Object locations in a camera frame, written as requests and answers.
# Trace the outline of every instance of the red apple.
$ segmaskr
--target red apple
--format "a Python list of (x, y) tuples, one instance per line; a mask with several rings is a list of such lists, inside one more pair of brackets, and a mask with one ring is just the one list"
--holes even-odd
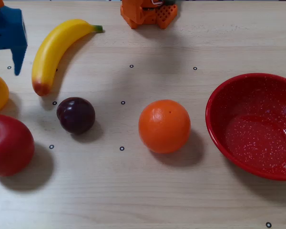
[(34, 139), (25, 124), (0, 114), (0, 176), (12, 176), (31, 161)]

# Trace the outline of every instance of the dark purple plum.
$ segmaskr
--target dark purple plum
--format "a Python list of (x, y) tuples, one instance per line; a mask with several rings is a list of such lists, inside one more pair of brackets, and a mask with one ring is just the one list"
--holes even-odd
[(79, 97), (71, 97), (62, 101), (57, 107), (56, 115), (61, 126), (76, 135), (88, 131), (95, 121), (93, 106), (89, 101)]

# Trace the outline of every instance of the wooden table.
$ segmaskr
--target wooden table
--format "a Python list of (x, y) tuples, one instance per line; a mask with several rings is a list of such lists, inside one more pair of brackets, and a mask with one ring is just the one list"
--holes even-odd
[[(0, 178), (0, 229), (264, 229), (266, 222), (286, 229), (286, 182), (230, 164), (204, 121), (209, 95), (230, 77), (286, 77), (286, 2), (183, 2), (164, 31), (131, 30), (119, 2), (7, 5), (22, 9), (29, 46), (19, 76), (10, 51), (0, 51), (11, 92), (1, 113), (28, 126), (36, 155), (20, 174)], [(41, 99), (31, 85), (36, 51), (72, 18), (106, 31), (66, 52)], [(52, 104), (71, 96), (88, 99), (97, 115), (78, 138), (61, 128)], [(139, 139), (140, 112), (158, 99), (180, 102), (191, 117), (190, 141), (178, 154), (153, 155)]]

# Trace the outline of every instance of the blue object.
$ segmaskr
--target blue object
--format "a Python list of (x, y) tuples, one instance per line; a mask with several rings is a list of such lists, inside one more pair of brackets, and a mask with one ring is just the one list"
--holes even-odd
[(0, 50), (11, 50), (15, 75), (20, 74), (27, 47), (27, 36), (21, 10), (7, 6), (0, 8)]

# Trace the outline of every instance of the banana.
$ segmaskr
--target banana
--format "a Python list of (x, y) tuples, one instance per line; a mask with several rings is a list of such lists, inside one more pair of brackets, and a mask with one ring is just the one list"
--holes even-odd
[(80, 19), (58, 25), (42, 42), (32, 68), (33, 89), (39, 96), (47, 95), (53, 85), (57, 65), (65, 51), (79, 38), (91, 32), (102, 32), (101, 25), (90, 25)]

